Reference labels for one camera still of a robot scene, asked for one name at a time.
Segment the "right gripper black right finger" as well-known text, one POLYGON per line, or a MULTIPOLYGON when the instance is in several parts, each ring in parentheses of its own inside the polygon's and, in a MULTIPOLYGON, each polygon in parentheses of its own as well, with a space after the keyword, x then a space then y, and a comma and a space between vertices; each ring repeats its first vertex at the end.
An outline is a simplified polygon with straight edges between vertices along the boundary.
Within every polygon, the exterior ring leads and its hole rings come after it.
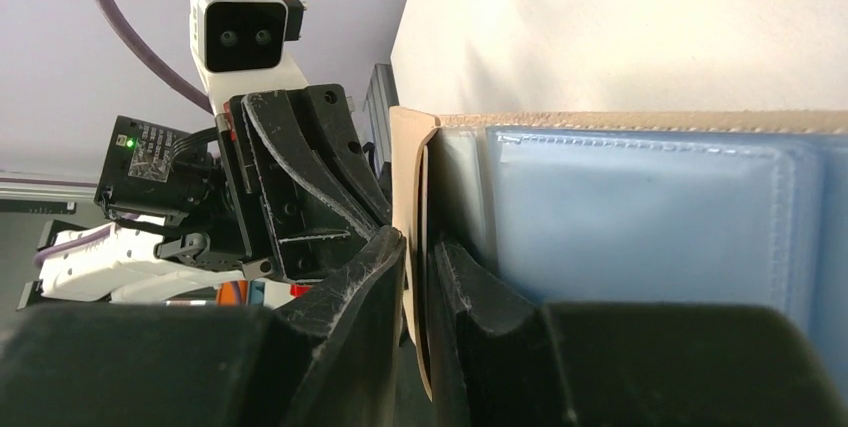
POLYGON ((457 242, 427 267, 441 426, 843 426, 847 408, 778 312, 691 303, 534 305, 457 242))

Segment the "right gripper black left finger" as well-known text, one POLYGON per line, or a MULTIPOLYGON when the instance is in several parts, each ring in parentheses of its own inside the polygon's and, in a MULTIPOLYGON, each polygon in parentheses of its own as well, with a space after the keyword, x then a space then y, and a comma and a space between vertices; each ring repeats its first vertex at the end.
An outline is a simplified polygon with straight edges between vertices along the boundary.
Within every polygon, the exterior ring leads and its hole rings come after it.
POLYGON ((277 309, 57 303, 1 338, 5 426, 389 426, 406 242, 277 309))

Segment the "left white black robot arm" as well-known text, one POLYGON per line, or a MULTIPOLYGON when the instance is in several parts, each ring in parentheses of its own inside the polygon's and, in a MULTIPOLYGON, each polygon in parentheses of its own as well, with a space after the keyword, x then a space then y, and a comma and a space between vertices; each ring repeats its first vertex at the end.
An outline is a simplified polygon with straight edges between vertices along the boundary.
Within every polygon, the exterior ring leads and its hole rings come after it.
POLYGON ((194 133, 120 116, 94 201, 102 226, 47 224, 23 306, 244 304, 256 279, 320 282, 390 220, 337 84, 236 96, 194 133))

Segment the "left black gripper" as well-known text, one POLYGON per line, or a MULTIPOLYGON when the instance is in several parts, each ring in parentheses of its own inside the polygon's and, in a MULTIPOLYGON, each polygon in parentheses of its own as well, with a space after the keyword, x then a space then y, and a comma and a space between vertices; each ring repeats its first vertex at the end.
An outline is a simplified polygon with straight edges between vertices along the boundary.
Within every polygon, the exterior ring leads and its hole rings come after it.
POLYGON ((94 200, 159 259, 276 281, 324 279, 391 223, 339 84, 233 97, 194 133, 120 116, 94 200))

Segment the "beige card holder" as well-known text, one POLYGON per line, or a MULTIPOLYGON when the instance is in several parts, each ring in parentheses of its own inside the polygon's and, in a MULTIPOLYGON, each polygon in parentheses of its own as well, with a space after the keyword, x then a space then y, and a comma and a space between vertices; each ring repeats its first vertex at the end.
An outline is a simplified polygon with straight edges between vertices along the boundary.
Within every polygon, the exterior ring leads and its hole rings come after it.
POLYGON ((419 364, 439 232, 529 300, 772 307, 847 390, 843 110, 389 111, 419 364))

